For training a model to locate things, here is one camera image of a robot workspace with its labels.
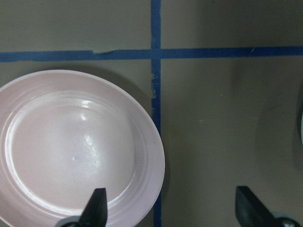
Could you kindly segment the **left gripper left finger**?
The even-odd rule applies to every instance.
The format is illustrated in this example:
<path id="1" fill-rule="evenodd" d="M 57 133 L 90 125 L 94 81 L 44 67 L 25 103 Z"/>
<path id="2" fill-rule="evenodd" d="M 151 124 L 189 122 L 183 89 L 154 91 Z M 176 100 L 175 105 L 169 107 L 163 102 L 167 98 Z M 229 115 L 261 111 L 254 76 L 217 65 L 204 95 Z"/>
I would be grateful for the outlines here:
<path id="1" fill-rule="evenodd" d="M 105 227 L 107 223 L 107 193 L 97 188 L 90 197 L 79 219 L 81 227 Z"/>

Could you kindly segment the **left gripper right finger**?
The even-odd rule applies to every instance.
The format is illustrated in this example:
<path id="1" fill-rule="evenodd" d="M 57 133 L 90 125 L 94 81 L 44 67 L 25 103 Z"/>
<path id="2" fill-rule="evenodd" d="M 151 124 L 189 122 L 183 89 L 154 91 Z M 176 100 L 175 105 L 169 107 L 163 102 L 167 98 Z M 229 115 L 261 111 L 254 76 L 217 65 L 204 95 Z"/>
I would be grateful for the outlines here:
<path id="1" fill-rule="evenodd" d="M 275 218 L 247 186 L 237 186 L 235 216 L 241 227 L 273 227 Z"/>

